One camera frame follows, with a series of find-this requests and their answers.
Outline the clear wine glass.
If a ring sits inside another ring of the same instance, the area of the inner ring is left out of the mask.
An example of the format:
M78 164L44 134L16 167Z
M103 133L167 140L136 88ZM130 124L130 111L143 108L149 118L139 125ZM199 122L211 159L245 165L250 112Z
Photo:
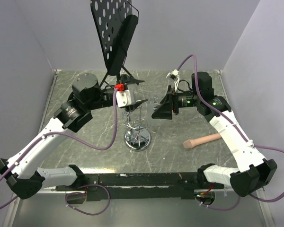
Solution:
M153 119L152 114L157 110L157 106L160 105L162 97L159 94L150 95L147 101L147 122L151 126L159 126L160 119Z

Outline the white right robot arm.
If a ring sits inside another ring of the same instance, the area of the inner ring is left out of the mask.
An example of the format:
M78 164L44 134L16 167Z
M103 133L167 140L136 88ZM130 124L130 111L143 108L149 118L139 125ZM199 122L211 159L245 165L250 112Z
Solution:
M277 164L266 159L248 140L239 133L240 126L225 98L214 94L212 77L207 72L192 74L192 90L176 92L171 86L159 105L154 108L153 119L171 120L180 108L196 107L197 111L209 122L226 143L237 163L236 168L215 164L201 166L197 172L197 183L208 188L213 183L227 185L240 196L245 197L266 186L272 179Z

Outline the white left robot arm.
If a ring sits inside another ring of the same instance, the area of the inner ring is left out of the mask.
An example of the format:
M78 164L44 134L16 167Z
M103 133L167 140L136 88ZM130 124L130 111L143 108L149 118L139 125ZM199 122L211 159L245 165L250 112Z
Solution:
M45 128L20 152L9 159L0 159L0 174L9 188L21 199L35 195L43 188L66 186L79 190L85 175L76 165L64 168L44 169L41 163L67 138L72 138L96 150L107 150L115 141L117 132L117 108L134 111L144 101L137 101L130 84L142 81L133 76L117 75L116 84L101 88L96 75L80 75L72 84L72 92L66 102L54 113ZM105 147L91 145L77 137L77 133L92 120L92 110L113 107L114 132Z

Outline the chrome wine glass rack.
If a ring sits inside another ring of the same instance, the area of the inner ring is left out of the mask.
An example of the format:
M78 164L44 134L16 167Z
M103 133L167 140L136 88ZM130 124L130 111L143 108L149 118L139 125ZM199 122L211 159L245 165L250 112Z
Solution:
M125 127L123 141L131 153L142 152L151 145L151 134L156 131L151 129L147 105L139 106L133 112L123 110L121 125Z

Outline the black music stand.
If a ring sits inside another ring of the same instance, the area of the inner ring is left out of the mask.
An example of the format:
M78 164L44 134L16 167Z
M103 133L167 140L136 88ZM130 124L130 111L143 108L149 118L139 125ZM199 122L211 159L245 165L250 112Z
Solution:
M125 63L139 11L130 0L92 0L90 10L109 76L117 76Z

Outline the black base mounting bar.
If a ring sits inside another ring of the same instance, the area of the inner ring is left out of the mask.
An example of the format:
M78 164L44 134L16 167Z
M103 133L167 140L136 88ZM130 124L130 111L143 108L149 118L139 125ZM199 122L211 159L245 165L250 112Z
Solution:
M112 200L116 199L156 199L181 198L193 200L195 192L206 191L212 186L214 190L223 189L220 183L207 182L197 172L173 173L105 173L85 174L82 188L56 186L58 192L85 192L87 201L107 199L104 189L95 186L104 186L110 193Z

